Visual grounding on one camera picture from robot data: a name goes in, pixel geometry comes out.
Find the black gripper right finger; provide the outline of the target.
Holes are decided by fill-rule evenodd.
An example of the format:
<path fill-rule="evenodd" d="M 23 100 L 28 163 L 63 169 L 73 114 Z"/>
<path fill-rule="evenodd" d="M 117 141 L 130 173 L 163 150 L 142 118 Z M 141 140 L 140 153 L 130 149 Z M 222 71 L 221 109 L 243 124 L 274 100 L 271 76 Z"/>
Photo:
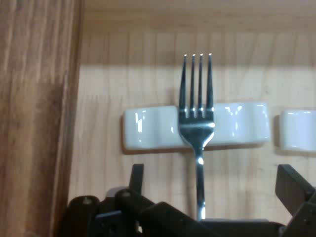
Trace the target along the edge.
<path fill-rule="evenodd" d="M 282 237 L 316 235 L 316 189 L 291 165 L 277 167 L 275 193 L 292 215 L 281 231 Z"/>

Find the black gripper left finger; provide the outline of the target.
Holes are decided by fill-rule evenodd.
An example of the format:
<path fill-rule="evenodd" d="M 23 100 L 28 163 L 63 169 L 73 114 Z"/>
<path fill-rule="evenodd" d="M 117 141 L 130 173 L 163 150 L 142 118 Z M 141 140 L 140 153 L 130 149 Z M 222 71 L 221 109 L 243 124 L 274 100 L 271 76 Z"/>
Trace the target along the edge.
<path fill-rule="evenodd" d="M 68 237 L 213 237 L 215 233 L 173 206 L 141 194 L 144 166 L 132 167 L 129 186 L 100 201 L 72 199 L 66 211 Z"/>

